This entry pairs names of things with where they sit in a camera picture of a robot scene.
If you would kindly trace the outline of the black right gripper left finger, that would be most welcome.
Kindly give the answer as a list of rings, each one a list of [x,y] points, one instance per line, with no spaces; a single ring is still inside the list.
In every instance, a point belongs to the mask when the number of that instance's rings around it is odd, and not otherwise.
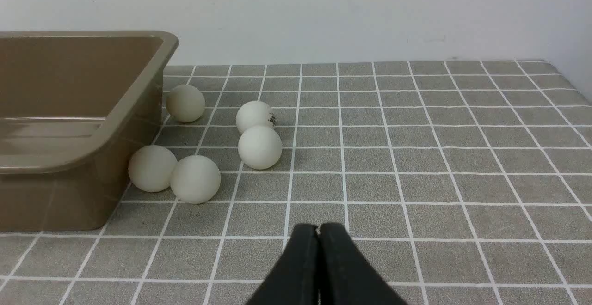
[[[281,256],[248,305],[317,305],[319,238],[313,224],[296,225]]]

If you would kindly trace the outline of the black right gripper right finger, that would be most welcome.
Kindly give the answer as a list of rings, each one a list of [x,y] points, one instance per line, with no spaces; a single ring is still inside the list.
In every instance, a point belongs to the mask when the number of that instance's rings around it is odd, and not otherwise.
[[[344,225],[320,226],[322,305],[406,305],[368,263]]]

